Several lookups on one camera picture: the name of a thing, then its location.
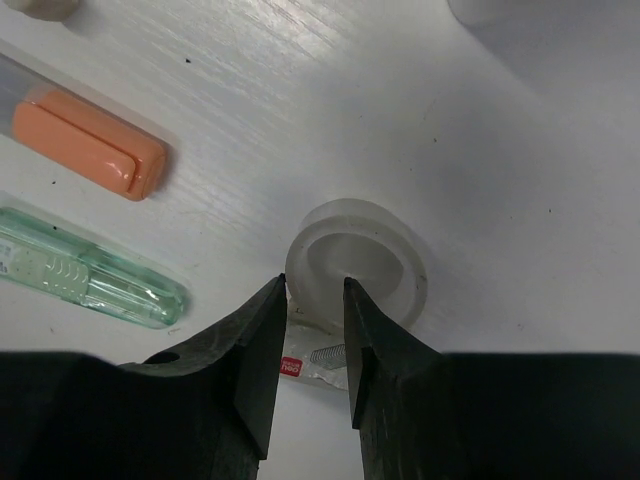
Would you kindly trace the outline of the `orange highlighter with clear cap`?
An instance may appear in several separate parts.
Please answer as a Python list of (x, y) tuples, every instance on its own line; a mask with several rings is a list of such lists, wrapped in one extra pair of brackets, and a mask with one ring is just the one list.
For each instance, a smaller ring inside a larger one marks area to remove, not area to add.
[(168, 159), (156, 137), (5, 55), (1, 134), (135, 202), (156, 190)]

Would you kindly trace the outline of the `clear tape roll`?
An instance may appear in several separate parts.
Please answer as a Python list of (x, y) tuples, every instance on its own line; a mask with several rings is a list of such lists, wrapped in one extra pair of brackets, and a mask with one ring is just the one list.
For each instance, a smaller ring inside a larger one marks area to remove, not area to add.
[(312, 210), (290, 245), (285, 275), (303, 318), (326, 331), (343, 330), (347, 277), (403, 327), (420, 318), (427, 300), (416, 235), (390, 211), (365, 200), (337, 199)]

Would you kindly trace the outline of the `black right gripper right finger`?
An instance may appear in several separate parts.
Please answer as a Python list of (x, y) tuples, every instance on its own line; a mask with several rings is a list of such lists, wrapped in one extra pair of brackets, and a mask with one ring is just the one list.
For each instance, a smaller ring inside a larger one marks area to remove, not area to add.
[(368, 479), (635, 479), (639, 359), (440, 353), (344, 282), (352, 425)]

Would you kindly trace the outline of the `green highlighter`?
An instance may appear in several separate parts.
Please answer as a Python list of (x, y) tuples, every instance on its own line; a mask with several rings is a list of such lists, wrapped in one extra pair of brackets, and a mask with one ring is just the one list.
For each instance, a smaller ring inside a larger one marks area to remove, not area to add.
[(1, 209), (1, 277), (152, 329), (174, 325), (187, 305), (174, 280), (10, 207)]

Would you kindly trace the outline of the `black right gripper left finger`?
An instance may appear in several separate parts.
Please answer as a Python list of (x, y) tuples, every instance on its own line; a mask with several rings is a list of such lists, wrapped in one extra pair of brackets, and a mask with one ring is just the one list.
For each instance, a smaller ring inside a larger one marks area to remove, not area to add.
[(253, 479), (268, 453), (287, 320), (277, 276), (141, 363), (1, 356), (5, 479)]

